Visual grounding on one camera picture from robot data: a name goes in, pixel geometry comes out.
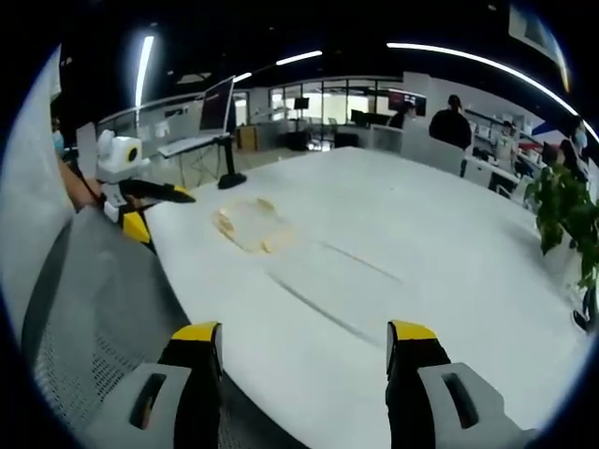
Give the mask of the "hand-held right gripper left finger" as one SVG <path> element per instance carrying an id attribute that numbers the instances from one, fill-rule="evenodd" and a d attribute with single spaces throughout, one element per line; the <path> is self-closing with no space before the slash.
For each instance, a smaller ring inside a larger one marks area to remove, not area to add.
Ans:
<path id="1" fill-rule="evenodd" d="M 106 395 L 86 429 L 89 448 L 216 448 L 221 420 L 222 325 L 175 332 Z"/>

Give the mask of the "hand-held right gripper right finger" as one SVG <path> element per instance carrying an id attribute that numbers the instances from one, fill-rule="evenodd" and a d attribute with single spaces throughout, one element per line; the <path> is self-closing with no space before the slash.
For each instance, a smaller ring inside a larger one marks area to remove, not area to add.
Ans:
<path id="1" fill-rule="evenodd" d="M 433 331 L 387 323 L 387 417 L 393 448 L 527 448 L 538 434 L 504 411 L 503 396 Z"/>

